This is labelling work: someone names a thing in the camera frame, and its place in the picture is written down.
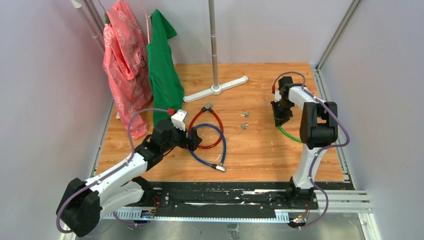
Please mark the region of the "green cable lock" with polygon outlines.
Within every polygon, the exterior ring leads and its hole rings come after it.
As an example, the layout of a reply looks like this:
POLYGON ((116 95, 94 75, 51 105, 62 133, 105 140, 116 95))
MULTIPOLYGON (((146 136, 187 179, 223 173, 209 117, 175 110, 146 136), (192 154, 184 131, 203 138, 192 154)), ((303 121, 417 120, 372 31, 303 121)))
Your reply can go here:
POLYGON ((293 140, 293 141, 295 141, 295 142, 297 142, 297 143, 302 143, 302 141, 299 139, 299 138, 297 138, 297 137, 294 137, 294 136, 292 136, 291 134, 289 134, 287 131, 285 131, 281 126, 278 126, 277 127, 286 137, 288 137, 289 139, 291 139, 291 140, 293 140))

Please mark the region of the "blue cable lock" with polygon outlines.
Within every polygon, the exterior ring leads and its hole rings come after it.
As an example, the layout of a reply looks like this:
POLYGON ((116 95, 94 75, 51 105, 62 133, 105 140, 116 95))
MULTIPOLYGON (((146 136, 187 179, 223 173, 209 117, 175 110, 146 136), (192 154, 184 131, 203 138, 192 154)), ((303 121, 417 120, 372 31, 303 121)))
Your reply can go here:
POLYGON ((219 127, 210 124, 210 123, 201 123, 196 126, 193 126, 191 130, 188 131, 188 137, 191 140, 194 137, 195 130, 202 129, 202 128, 208 128, 213 129, 216 131, 216 133, 221 137, 221 142, 218 144, 218 147, 212 147, 211 149, 201 149, 200 157, 197 155, 196 152, 190 150, 189 153, 191 156, 198 161, 200 164, 207 166, 209 168, 212 168, 218 172, 225 173, 226 172, 226 166, 225 162, 227 159, 227 142, 225 139, 225 135, 222 130, 220 130, 219 127), (217 157, 210 158, 209 156, 207 158, 203 158, 206 156, 206 151, 213 151, 215 154, 217 154, 217 157))

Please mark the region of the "blue lock silver keys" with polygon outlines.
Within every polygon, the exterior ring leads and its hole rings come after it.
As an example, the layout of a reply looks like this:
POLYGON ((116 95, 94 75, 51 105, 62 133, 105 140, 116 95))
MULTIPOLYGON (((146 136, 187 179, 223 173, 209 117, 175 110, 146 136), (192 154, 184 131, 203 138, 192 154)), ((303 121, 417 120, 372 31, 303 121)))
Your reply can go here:
POLYGON ((240 127, 244 130, 246 130, 248 128, 249 124, 248 123, 244 123, 242 124, 240 127))

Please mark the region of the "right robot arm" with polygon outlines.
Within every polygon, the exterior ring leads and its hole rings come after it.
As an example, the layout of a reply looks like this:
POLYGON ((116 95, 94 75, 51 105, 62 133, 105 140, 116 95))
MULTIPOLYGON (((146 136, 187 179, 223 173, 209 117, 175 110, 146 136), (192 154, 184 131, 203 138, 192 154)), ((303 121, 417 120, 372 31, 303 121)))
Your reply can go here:
POLYGON ((272 87, 274 123, 281 127, 293 117, 292 107, 302 111, 299 136, 303 144, 299 165, 290 178, 285 201, 292 209, 298 209, 314 196, 314 181, 319 164, 329 146, 338 138, 338 124, 334 119, 338 107, 335 102, 323 101, 307 87, 294 83, 290 76, 280 76, 272 87))

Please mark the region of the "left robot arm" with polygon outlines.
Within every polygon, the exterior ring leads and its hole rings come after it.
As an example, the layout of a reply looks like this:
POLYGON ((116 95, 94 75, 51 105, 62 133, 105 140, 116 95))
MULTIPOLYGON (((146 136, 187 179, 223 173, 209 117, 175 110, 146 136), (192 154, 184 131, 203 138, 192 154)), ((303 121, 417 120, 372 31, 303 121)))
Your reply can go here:
POLYGON ((120 163, 86 180, 76 177, 68 183, 56 210, 57 229, 84 237, 105 216, 128 204, 149 206, 152 187, 141 175, 174 148, 194 151, 201 142, 196 129, 188 131, 176 127, 170 119, 161 120, 120 163))

